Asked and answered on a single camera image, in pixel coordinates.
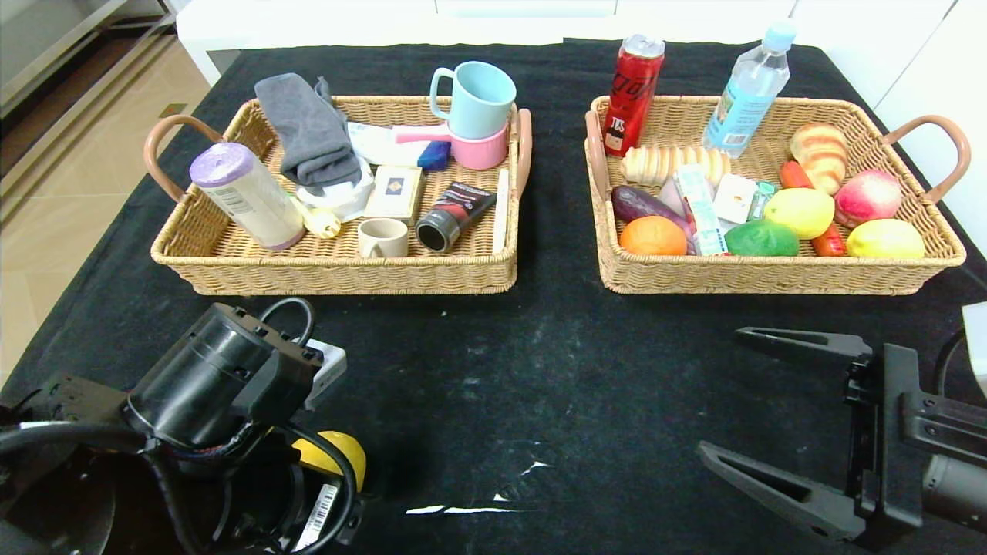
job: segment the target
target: peach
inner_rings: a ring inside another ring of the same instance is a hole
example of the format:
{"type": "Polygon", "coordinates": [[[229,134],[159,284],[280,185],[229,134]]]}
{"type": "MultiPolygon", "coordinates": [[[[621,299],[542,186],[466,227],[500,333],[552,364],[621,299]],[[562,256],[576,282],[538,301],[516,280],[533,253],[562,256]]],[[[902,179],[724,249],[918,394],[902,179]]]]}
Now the peach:
{"type": "Polygon", "coordinates": [[[836,194],[834,219],[854,228],[873,219],[894,217],[901,206],[901,186],[894,176],[866,170],[854,176],[836,194]]]}

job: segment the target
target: water bottle label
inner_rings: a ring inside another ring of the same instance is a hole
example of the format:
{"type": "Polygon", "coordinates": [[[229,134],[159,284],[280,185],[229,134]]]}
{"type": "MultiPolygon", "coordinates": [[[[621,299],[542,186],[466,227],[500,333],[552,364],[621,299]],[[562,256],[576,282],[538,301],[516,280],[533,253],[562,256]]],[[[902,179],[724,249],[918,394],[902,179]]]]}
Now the water bottle label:
{"type": "Polygon", "coordinates": [[[707,126],[709,142],[720,149],[745,148],[774,100],[740,91],[731,78],[707,126]]]}

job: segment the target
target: plastic water bottle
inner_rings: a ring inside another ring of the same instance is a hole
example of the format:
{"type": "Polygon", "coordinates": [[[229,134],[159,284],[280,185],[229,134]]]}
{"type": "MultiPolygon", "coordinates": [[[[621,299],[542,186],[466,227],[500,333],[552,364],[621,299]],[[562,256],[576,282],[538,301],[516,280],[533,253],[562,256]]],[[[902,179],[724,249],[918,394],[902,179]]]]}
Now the plastic water bottle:
{"type": "Polygon", "coordinates": [[[759,46],[737,58],[703,133],[704,148],[718,148],[730,158],[743,153],[771,103],[789,82],[785,52],[795,37],[792,21],[780,21],[768,28],[759,46]]]}

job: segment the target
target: white sticker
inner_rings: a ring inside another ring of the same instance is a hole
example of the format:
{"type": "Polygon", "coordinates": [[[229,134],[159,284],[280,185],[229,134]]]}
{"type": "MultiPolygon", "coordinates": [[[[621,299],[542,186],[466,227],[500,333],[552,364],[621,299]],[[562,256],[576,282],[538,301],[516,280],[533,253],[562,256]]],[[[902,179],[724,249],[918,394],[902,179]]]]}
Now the white sticker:
{"type": "Polygon", "coordinates": [[[322,485],[322,490],[319,491],[319,497],[315,500],[315,506],[312,507],[312,511],[309,513],[309,519],[305,522],[305,529],[302,530],[302,535],[298,538],[298,543],[295,544],[295,548],[291,551],[305,549],[319,539],[322,527],[326,525],[326,518],[329,518],[329,512],[333,508],[333,501],[336,500],[336,492],[339,490],[340,488],[333,484],[322,485]]]}

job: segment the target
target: light blue mug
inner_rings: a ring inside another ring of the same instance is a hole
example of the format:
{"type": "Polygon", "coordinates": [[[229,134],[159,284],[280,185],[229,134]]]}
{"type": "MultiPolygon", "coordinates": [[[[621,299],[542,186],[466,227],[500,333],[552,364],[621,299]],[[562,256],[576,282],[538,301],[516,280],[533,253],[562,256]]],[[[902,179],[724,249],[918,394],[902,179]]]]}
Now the light blue mug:
{"type": "Polygon", "coordinates": [[[449,120],[459,138],[482,139],[497,134],[507,123],[517,88],[502,69],[482,61],[464,61],[455,70],[440,67],[432,74],[428,104],[437,118],[449,120]],[[438,81],[452,79],[452,108],[443,112],[435,102],[438,81]]]}

